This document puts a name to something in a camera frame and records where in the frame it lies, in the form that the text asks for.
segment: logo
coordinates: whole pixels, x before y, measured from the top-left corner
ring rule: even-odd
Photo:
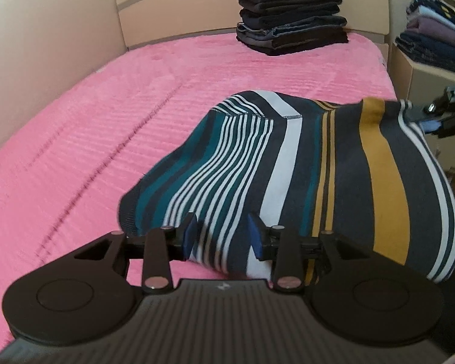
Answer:
[[[219,290],[224,291],[224,290],[230,289],[230,288],[231,288],[231,285],[230,285],[229,283],[223,282],[223,283],[221,283],[221,284],[218,284],[218,285],[217,285],[217,288],[218,288]]]

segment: white stripe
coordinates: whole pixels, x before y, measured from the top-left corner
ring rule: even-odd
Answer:
[[[447,201],[445,200],[445,192],[443,191],[442,181],[440,180],[440,176],[433,164],[433,161],[430,158],[431,153],[423,146],[423,144],[419,141],[416,137],[416,134],[406,126],[406,123],[403,120],[403,111],[405,109],[404,101],[401,101],[401,109],[399,110],[398,115],[398,123],[399,127],[403,130],[404,134],[413,142],[415,147],[420,152],[423,160],[428,167],[428,171],[430,172],[431,178],[433,179],[433,184],[435,185],[435,189],[437,191],[438,202],[440,203],[440,213],[442,215],[442,239],[440,242],[440,248],[438,250],[438,255],[435,260],[435,264],[433,268],[427,275],[428,279],[433,279],[435,274],[438,271],[438,268],[442,264],[443,257],[445,255],[445,249],[447,248],[448,244],[448,208],[447,208]]]
[[[175,216],[175,223],[173,226],[178,226],[180,225],[182,221],[182,215],[184,214],[185,207],[189,200],[198,193],[199,190],[202,190],[207,185],[207,182],[209,182],[209,177],[210,175],[215,172],[219,166],[222,166],[226,163],[226,159],[230,157],[229,155],[229,149],[231,148],[231,143],[232,139],[234,137],[233,135],[233,130],[234,130],[234,119],[229,119],[229,129],[227,130],[228,134],[225,136],[223,139],[220,140],[222,143],[221,151],[219,152],[219,157],[215,159],[211,165],[204,169],[204,171],[200,174],[198,174],[199,179],[197,179],[195,182],[193,182],[192,185],[190,185],[186,191],[187,195],[183,198],[182,202],[178,205],[178,209],[176,210],[174,208],[174,216]]]
[[[232,187],[234,186],[234,183],[238,179],[239,175],[241,175],[241,173],[245,169],[246,165],[249,162],[253,161],[253,157],[252,157],[253,156],[253,147],[254,147],[254,143],[256,141],[257,133],[259,131],[259,126],[260,126],[260,120],[257,119],[257,118],[253,118],[252,121],[251,121],[251,128],[250,128],[249,136],[248,136],[246,141],[244,141],[244,139],[243,139],[243,146],[242,146],[242,148],[244,148],[243,155],[241,156],[241,159],[240,159],[238,165],[236,166],[236,168],[233,169],[229,173],[228,176],[226,176],[226,178],[224,179],[223,184],[217,190],[217,192],[216,192],[216,194],[215,194],[215,196],[214,196],[214,198],[213,198],[213,200],[211,202],[211,206],[209,208],[209,211],[207,212],[209,217],[208,218],[206,217],[206,223],[204,224],[201,233],[204,233],[204,231],[207,229],[208,223],[211,220],[211,216],[212,216],[212,227],[211,227],[211,230],[215,229],[215,227],[216,227],[216,225],[217,225],[217,223],[219,221],[219,214],[221,213],[221,211],[222,211],[222,209],[223,209],[223,207],[225,205],[226,198],[229,195]],[[222,193],[222,195],[221,195],[220,200],[216,201],[221,193]],[[214,209],[214,206],[216,206],[216,210],[215,210],[214,215],[213,215],[212,211]],[[218,237],[218,239],[216,241],[216,253],[214,255],[214,266],[218,270],[221,270],[221,265],[219,263],[219,254],[220,254],[220,249],[221,249],[221,245],[222,245],[222,240],[224,238],[224,233],[226,232],[226,229],[228,227],[228,222],[230,220],[229,217],[227,217],[226,219],[228,219],[228,220],[223,220],[222,221],[223,225],[221,226],[219,237]],[[212,237],[210,235],[208,237],[208,239],[207,239],[207,243],[206,243],[206,247],[207,248],[209,248],[210,245],[211,245],[211,238]],[[209,256],[209,253],[206,251],[205,260],[204,261],[208,261],[208,256]]]
[[[418,127],[418,125],[411,123],[410,126],[419,134],[419,136],[421,137],[423,142],[426,144],[425,137],[423,136],[423,132]],[[433,156],[433,154],[431,153],[427,144],[426,144],[426,148],[428,150],[428,153]],[[445,263],[445,266],[443,267],[442,272],[440,272],[440,274],[435,278],[435,283],[438,283],[438,282],[441,282],[447,276],[447,274],[452,269],[453,264],[455,263],[455,197],[453,195],[452,188],[451,188],[450,184],[448,183],[448,180],[445,178],[445,173],[442,169],[442,166],[440,166],[440,164],[438,162],[436,164],[437,164],[438,169],[440,170],[440,173],[443,176],[443,180],[447,186],[447,190],[448,190],[448,193],[450,196],[450,201],[452,203],[452,212],[453,212],[453,217],[454,217],[454,228],[453,228],[454,232],[453,232],[452,248],[450,249],[450,253],[448,255],[447,262]]]
[[[274,92],[267,92],[266,90],[255,90],[261,97],[263,97],[278,114],[281,116],[295,116],[299,112],[295,110],[290,104],[283,101],[283,99]]]
[[[225,113],[226,115],[230,115],[231,113],[228,110],[224,110],[220,104],[217,104],[214,108],[219,109],[222,113]]]
[[[223,101],[223,104],[226,104],[226,105],[229,105],[231,107],[233,107],[236,111],[238,111],[239,113],[241,114],[246,114],[246,111],[243,109],[243,108],[240,108],[239,106],[237,106],[231,99],[229,98],[226,98],[224,101]]]
[[[257,112],[254,110],[254,108],[252,108],[250,105],[248,104],[245,104],[243,103],[242,101],[238,100],[236,97],[230,97],[228,98],[228,100],[233,103],[234,105],[236,105],[236,103],[238,103],[240,106],[238,108],[241,108],[243,110],[244,113],[249,113],[248,110],[250,110],[251,112],[253,112],[254,114],[257,114]]]
[[[253,125],[254,125],[254,119],[251,121],[251,130],[249,131],[249,135],[246,138],[246,123],[248,118],[245,119],[246,121],[241,122],[241,125],[243,126],[243,139],[241,141],[241,145],[239,146],[239,149],[243,149],[243,154],[241,155],[240,160],[238,161],[237,165],[231,168],[231,171],[229,171],[228,175],[223,177],[223,182],[217,189],[216,193],[214,194],[214,197],[211,201],[211,204],[209,206],[209,209],[207,210],[206,218],[205,218],[205,223],[202,227],[201,230],[201,236],[205,236],[207,228],[212,220],[210,230],[214,231],[217,225],[217,221],[219,218],[219,213],[221,212],[221,209],[223,208],[223,205],[226,201],[226,198],[231,190],[231,188],[234,185],[235,180],[238,178],[238,176],[241,174],[243,169],[245,168],[246,164],[250,161],[250,155],[252,153],[252,148],[253,148],[253,143],[256,139],[256,131],[253,130]],[[236,159],[238,159],[239,156],[239,151],[236,152],[236,154],[232,158],[232,162],[228,166],[229,168],[233,164]],[[219,239],[222,240],[222,236],[219,235],[218,240],[217,240],[217,246],[220,245]],[[207,236],[207,241],[205,245],[205,252],[204,252],[204,262],[209,263],[209,253],[210,253],[210,248],[211,248],[211,241],[212,241],[212,234],[208,234]],[[214,260],[214,266],[216,269],[219,269],[219,266],[216,263],[216,260]]]
[[[258,108],[256,104],[253,104],[252,102],[246,100],[244,97],[239,96],[239,94],[233,96],[232,98],[236,99],[241,105],[246,106],[247,108],[250,108],[253,112],[257,113],[258,115],[264,116],[265,114]]]
[[[224,144],[223,138],[228,130],[228,123],[230,122],[231,119],[228,117],[224,118],[223,124],[221,126],[221,134],[220,134],[220,139],[219,142],[217,143],[216,149],[212,156],[207,160],[197,171],[195,171],[194,174],[189,176],[185,182],[182,184],[182,186],[177,190],[177,192],[172,196],[172,198],[169,201],[167,211],[165,212],[165,216],[163,218],[163,225],[170,225],[172,226],[174,224],[175,216],[176,216],[176,209],[178,208],[177,202],[182,199],[183,196],[188,193],[191,183],[197,178],[197,176],[201,173],[204,172],[207,168],[210,167],[212,163],[214,163],[219,156],[219,153],[221,152],[221,148]]]
[[[226,232],[226,228],[228,226],[229,221],[233,217],[234,211],[236,211],[236,215],[234,215],[234,220],[233,223],[231,224],[231,228],[229,229],[229,232],[226,237],[226,242],[224,242],[223,250],[222,250],[222,270],[227,273],[227,262],[228,262],[228,254],[229,254],[229,246],[231,245],[231,240],[234,235],[234,231],[236,230],[239,219],[241,217],[241,212],[244,207],[244,201],[246,199],[246,194],[248,193],[249,186],[251,185],[251,182],[253,181],[253,177],[255,175],[256,170],[258,169],[258,166],[260,164],[261,156],[263,155],[263,152],[265,151],[266,145],[268,144],[268,141],[270,139],[270,134],[273,131],[273,120],[270,120],[267,125],[265,125],[265,129],[263,131],[263,135],[260,138],[260,141],[258,142],[257,149],[255,151],[255,157],[253,159],[253,164],[251,165],[251,170],[248,171],[246,175],[244,175],[243,180],[241,181],[238,189],[236,190],[236,193],[234,194],[233,201],[231,202],[231,206],[229,207],[229,211],[227,213],[226,220],[224,221],[223,229],[221,232],[224,233]],[[235,210],[234,207],[236,206],[236,202],[240,196],[240,192],[243,190],[241,193],[241,200],[239,201],[239,205],[237,209]]]
[[[253,247],[249,247],[248,264],[246,266],[246,273],[250,278],[267,279],[271,278],[271,267],[273,263],[271,260],[259,261],[255,256]]]
[[[285,138],[266,186],[260,209],[260,218],[267,226],[277,225],[280,220],[281,210],[292,181],[301,131],[301,118],[287,120]]]
[[[209,196],[211,190],[214,188],[214,186],[219,182],[219,180],[222,178],[223,182],[221,183],[220,187],[217,189],[216,194],[214,195],[211,204],[209,206],[209,209],[207,210],[207,214],[204,217],[204,224],[202,227],[202,231],[200,234],[200,239],[199,239],[199,249],[197,251],[197,260],[199,262],[202,261],[202,252],[203,252],[203,247],[204,247],[204,241],[206,239],[206,232],[207,232],[207,226],[210,221],[210,217],[212,214],[212,208],[215,205],[217,197],[219,197],[219,192],[222,191],[224,186],[229,183],[229,178],[234,174],[237,170],[236,168],[238,166],[234,166],[233,164],[236,162],[238,159],[239,154],[244,150],[244,154],[241,157],[244,157],[246,152],[248,151],[248,147],[243,146],[244,139],[246,137],[246,121],[248,120],[247,116],[241,116],[238,124],[237,124],[237,138],[236,138],[236,144],[234,145],[234,149],[236,149],[236,153],[234,155],[229,153],[229,149],[231,148],[232,144],[232,137],[229,138],[229,145],[227,147],[227,152],[226,156],[229,162],[223,163],[220,165],[220,167],[214,171],[214,173],[209,177],[209,179],[203,184],[201,188],[197,191],[197,195],[195,196],[194,201],[192,202],[192,205],[190,206],[189,212],[194,212],[196,214],[200,214],[200,211],[204,208],[204,204],[207,201],[207,197]],[[207,235],[207,242],[206,242],[206,248],[209,248],[210,242],[211,242],[212,234]],[[206,263],[208,264],[208,256],[209,256],[209,250],[206,250]]]
[[[234,185],[234,182],[236,182],[236,179],[239,177],[239,175],[241,174],[241,172],[244,170],[246,164],[248,162],[253,162],[254,159],[256,158],[256,153],[258,151],[258,149],[260,148],[260,143],[262,142],[261,139],[260,141],[258,142],[258,146],[257,148],[255,149],[254,151],[254,157],[251,157],[253,155],[253,147],[254,147],[254,143],[256,142],[256,137],[257,137],[257,134],[260,130],[260,123],[261,123],[261,119],[260,118],[257,118],[257,117],[254,117],[252,120],[251,120],[251,127],[250,127],[250,131],[249,131],[249,136],[248,136],[248,140],[246,141],[246,145],[244,146],[244,154],[243,154],[243,160],[242,160],[242,164],[241,166],[235,171],[236,172],[236,175],[233,176],[231,178],[231,180],[228,182],[229,183],[229,187],[227,188],[227,190],[224,191],[224,193],[222,194],[221,196],[221,199],[217,205],[217,209],[214,213],[214,217],[212,218],[213,220],[213,223],[212,223],[212,230],[214,230],[215,226],[217,225],[217,222],[219,220],[219,214],[221,213],[221,210],[224,206],[224,203],[226,201],[226,198],[227,196],[229,195],[229,192],[231,191],[231,188],[233,187]],[[248,171],[246,172],[244,178],[241,180],[241,183],[240,183],[240,187],[242,187],[243,185],[243,182],[245,182],[245,177],[246,175],[249,174],[249,168],[248,168]],[[239,197],[239,191],[240,191],[240,187],[238,187],[238,189],[236,190],[235,194],[233,195],[233,200],[231,201],[231,206],[229,207],[229,209],[231,210],[231,208],[235,205],[238,197]],[[216,241],[216,253],[214,255],[214,267],[220,271],[221,270],[221,265],[220,265],[220,262],[219,262],[219,255],[220,255],[220,250],[221,250],[221,245],[222,245],[222,242],[223,242],[223,239],[224,239],[224,235],[226,233],[226,230],[229,226],[229,221],[231,220],[232,216],[231,214],[228,212],[227,213],[227,216],[226,216],[226,219],[225,220],[222,220],[222,226],[220,228],[220,231],[219,231],[219,236],[217,238],[217,241]]]
[[[238,109],[233,108],[231,105],[226,103],[226,100],[224,100],[221,104],[218,104],[218,105],[224,106],[227,110],[230,110],[231,113],[234,113],[235,115],[241,115],[241,113],[238,111]]]
[[[213,106],[212,110],[217,110],[218,112],[226,113],[224,110],[220,109],[218,106]]]

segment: cardboard box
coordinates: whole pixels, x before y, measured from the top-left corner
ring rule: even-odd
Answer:
[[[445,87],[455,85],[453,72],[412,61],[393,44],[389,59],[389,76],[398,99],[415,105],[428,105],[443,94]],[[455,136],[438,139],[427,135],[430,149],[445,171],[455,173]]]

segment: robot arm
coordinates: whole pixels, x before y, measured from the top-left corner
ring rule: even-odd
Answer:
[[[443,95],[428,106],[413,106],[405,114],[406,121],[420,123],[436,123],[428,131],[439,138],[455,135],[455,86],[445,88]]]

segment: ridged black surface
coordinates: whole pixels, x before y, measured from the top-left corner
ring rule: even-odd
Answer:
[[[264,281],[184,280],[144,299],[105,338],[69,348],[17,340],[0,353],[14,364],[441,364],[429,341],[402,348],[357,345],[327,331],[296,296]]]

